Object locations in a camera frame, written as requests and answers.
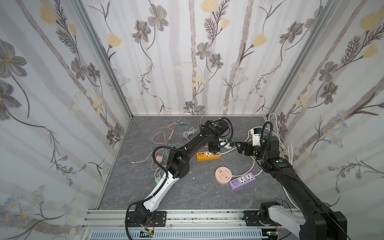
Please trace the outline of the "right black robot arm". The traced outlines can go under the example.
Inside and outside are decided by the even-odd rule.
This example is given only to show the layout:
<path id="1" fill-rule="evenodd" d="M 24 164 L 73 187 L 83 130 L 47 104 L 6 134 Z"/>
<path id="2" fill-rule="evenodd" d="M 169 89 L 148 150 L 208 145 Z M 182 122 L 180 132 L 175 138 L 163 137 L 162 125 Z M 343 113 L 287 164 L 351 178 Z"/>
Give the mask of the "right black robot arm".
<path id="1" fill-rule="evenodd" d="M 270 121 L 260 132 L 259 145 L 236 142 L 240 154 L 255 158 L 264 173 L 276 179 L 296 203 L 299 213 L 285 210 L 277 202 L 262 203 L 259 219 L 263 224 L 277 223 L 300 240 L 348 240 L 347 218 L 334 212 L 323 203 L 299 178 L 292 164 L 279 156 L 280 141 L 273 136 L 273 129 L 265 137 Z"/>

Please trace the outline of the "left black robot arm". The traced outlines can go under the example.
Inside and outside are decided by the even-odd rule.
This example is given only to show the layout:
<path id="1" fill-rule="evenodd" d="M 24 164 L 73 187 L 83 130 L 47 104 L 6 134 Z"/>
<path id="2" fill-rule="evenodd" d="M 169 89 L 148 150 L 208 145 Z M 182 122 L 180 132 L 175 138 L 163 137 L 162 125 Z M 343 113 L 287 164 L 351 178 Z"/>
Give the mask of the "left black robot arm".
<path id="1" fill-rule="evenodd" d="M 208 151 L 212 154 L 219 153 L 224 147 L 224 137 L 226 136 L 229 137 L 229 140 L 233 138 L 233 125 L 228 118 L 222 117 L 200 125 L 199 133 L 182 147 L 159 146 L 155 148 L 152 152 L 153 163 L 164 171 L 164 175 L 147 198 L 131 203 L 127 207 L 125 227 L 150 225 L 155 211 L 165 195 L 179 179 L 189 173 L 192 157 L 204 146 L 208 146 Z M 158 150 L 169 151 L 165 167 L 156 160 Z"/>

